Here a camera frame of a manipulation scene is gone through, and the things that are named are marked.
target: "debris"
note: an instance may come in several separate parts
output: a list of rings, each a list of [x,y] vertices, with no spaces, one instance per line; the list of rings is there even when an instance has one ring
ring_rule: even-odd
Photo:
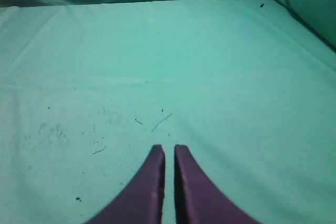
[[[168,119],[171,115],[173,114],[170,114],[169,116],[167,116],[166,118],[162,119],[153,129],[152,129],[152,133],[153,131],[156,129],[156,127],[158,127],[160,125],[160,123],[162,123],[164,120]]]
[[[101,150],[99,150],[99,151],[96,151],[96,152],[94,152],[94,153],[92,153],[92,154],[96,154],[96,153],[98,153],[98,152],[102,152],[102,151],[105,150],[105,148],[106,148],[106,145],[105,145],[105,147],[104,147],[103,149],[101,149]]]
[[[135,121],[136,121],[137,123],[140,123],[141,125],[143,125],[143,123],[142,123],[142,122],[140,122],[140,121],[138,121],[137,119],[135,119]]]

